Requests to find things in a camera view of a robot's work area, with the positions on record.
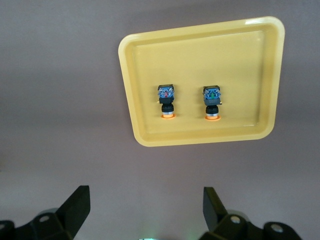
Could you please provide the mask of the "yellow plastic tray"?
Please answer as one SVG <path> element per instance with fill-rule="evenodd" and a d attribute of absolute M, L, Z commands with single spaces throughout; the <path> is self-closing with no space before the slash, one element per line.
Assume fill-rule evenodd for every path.
<path fill-rule="evenodd" d="M 274 128 L 285 40 L 271 16 L 136 33 L 118 57 L 133 134 L 146 147 L 256 140 Z M 173 84 L 175 118 L 158 86 Z M 204 86 L 219 86 L 220 120 L 205 119 Z"/>

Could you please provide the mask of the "orange button switch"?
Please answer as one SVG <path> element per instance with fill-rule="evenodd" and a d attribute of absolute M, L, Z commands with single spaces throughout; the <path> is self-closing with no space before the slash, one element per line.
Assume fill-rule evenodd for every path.
<path fill-rule="evenodd" d="M 161 117 L 165 120 L 174 119 L 175 88 L 173 84 L 163 84 L 157 87 L 158 102 L 161 104 Z"/>
<path fill-rule="evenodd" d="M 204 86 L 202 90 L 205 104 L 205 119 L 208 121 L 219 121 L 219 105 L 221 102 L 221 88 L 218 85 Z"/>

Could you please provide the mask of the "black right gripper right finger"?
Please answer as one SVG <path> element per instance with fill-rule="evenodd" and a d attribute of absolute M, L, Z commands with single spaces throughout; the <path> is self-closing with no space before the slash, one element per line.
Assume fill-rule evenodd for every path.
<path fill-rule="evenodd" d="M 270 221 L 259 228 L 243 214 L 228 212 L 213 187 L 203 188 L 202 212 L 208 231 L 199 240 L 302 240 L 287 224 Z"/>

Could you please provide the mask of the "brown table cover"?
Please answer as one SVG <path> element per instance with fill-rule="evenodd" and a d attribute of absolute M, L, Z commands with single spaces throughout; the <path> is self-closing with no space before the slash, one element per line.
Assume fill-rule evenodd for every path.
<path fill-rule="evenodd" d="M 273 131 L 140 145 L 123 37 L 263 16 L 285 27 Z M 75 240 L 197 240 L 205 186 L 258 227 L 320 240 L 320 1 L 0 0 L 0 220 L 23 225 L 80 185 L 91 211 Z"/>

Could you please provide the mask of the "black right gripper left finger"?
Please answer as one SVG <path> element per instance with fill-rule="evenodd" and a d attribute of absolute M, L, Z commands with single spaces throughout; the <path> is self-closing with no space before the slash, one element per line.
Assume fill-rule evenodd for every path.
<path fill-rule="evenodd" d="M 90 187 L 79 186 L 57 209 L 44 211 L 16 227 L 0 220 L 0 240 L 74 240 L 90 213 Z"/>

